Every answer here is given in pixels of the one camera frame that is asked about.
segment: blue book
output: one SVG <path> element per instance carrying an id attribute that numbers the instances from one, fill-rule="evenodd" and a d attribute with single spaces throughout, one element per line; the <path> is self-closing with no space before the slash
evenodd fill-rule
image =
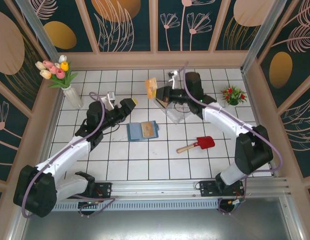
<path id="1" fill-rule="evenodd" d="M 159 137 L 159 126 L 156 121 L 131 122 L 127 124 L 129 142 L 155 139 Z"/>

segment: tulip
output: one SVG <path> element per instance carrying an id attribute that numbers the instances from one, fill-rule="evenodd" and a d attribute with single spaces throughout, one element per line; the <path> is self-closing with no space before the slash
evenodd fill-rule
<path id="1" fill-rule="evenodd" d="M 39 69 L 39 70 L 45 70 L 46 67 L 43 65 L 42 62 L 38 61 L 35 63 L 35 66 Z"/>
<path id="2" fill-rule="evenodd" d="M 60 64 L 60 69 L 62 69 L 63 71 L 67 71 L 69 69 L 69 64 L 67 63 L 67 61 L 63 61 L 61 64 Z"/>
<path id="3" fill-rule="evenodd" d="M 54 66 L 54 63 L 52 63 L 51 61 L 43 61 L 43 65 L 49 69 L 51 66 Z"/>
<path id="4" fill-rule="evenodd" d="M 67 57 L 65 55 L 60 55 L 58 62 L 61 64 L 62 62 L 66 62 Z"/>
<path id="5" fill-rule="evenodd" d="M 52 74 L 56 74 L 58 68 L 54 65 L 54 66 L 49 67 L 48 70 L 49 70 Z"/>
<path id="6" fill-rule="evenodd" d="M 50 73 L 50 71 L 47 71 L 47 70 L 41 70 L 41 71 L 39 72 L 39 74 L 40 74 L 43 78 L 45 78 L 45 79 L 50 79 L 51 76 L 52 76 L 52 74 Z"/>
<path id="7" fill-rule="evenodd" d="M 62 69 L 57 69 L 57 72 L 56 72 L 56 77 L 58 79 L 63 79 L 65 78 L 65 72 L 62 70 Z"/>

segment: wooden handle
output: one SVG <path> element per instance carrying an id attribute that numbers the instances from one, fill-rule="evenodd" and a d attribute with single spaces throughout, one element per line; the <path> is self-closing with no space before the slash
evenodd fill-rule
<path id="1" fill-rule="evenodd" d="M 177 149 L 176 152 L 177 152 L 178 154 L 180 154 L 180 153 L 182 153 L 182 152 L 184 152 L 184 151 L 186 151 L 186 150 L 188 150 L 188 149 L 192 149 L 192 148 L 194 148 L 194 147 L 195 147 L 195 144 L 191 144 L 191 145 L 184 146 L 184 147 L 181 147 L 181 148 Z"/>

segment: white tile floor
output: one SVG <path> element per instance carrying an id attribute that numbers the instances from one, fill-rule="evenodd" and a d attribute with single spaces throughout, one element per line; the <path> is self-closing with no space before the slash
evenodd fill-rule
<path id="1" fill-rule="evenodd" d="M 144 81 L 156 78 L 158 87 L 164 86 L 165 74 L 173 69 L 77 71 L 73 85 L 81 95 L 84 107 L 73 110 L 64 99 L 50 155 L 58 152 L 72 139 L 86 118 L 86 110 L 93 101 L 89 92 L 105 95 L 115 91 L 116 104 L 124 98 L 135 98 L 138 105 L 122 122 L 119 129 L 104 136 L 101 143 L 88 155 L 77 161 L 65 174 L 87 172 L 97 181 L 116 180 L 173 180 L 214 178 L 234 162 L 235 143 L 213 124 L 190 115 L 185 122 L 171 123 L 161 109 L 148 100 Z M 188 69 L 196 71 L 202 79 L 204 92 L 224 107 L 221 90 L 228 84 L 246 91 L 239 69 Z M 256 126 L 250 102 L 226 110 L 239 119 Z M 155 120 L 159 137 L 147 141 L 128 142 L 126 124 Z M 178 154 L 176 149 L 196 142 L 197 137 L 211 136 L 215 147 L 202 150 L 195 147 Z M 266 164 L 261 169 L 268 169 Z M 254 177 L 271 176 L 269 172 L 254 173 Z"/>

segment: white vase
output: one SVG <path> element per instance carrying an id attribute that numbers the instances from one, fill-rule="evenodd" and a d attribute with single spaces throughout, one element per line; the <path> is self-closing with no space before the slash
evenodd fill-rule
<path id="1" fill-rule="evenodd" d="M 70 104 L 73 106 L 73 108 L 78 110 L 83 107 L 83 102 L 80 96 L 78 95 L 78 93 L 76 92 L 75 88 L 72 87 L 72 85 L 70 85 L 67 88 L 62 88 L 62 90 L 63 90 L 65 97 L 70 102 Z"/>

